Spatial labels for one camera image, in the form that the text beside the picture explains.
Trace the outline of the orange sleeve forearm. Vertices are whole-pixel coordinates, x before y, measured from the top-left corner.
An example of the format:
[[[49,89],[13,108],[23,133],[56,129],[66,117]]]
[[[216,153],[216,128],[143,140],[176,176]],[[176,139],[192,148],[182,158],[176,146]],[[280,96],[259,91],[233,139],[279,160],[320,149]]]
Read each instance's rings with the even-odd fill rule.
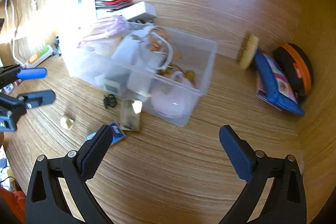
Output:
[[[9,191],[1,186],[1,197],[19,223],[26,223],[26,195],[22,191]]]

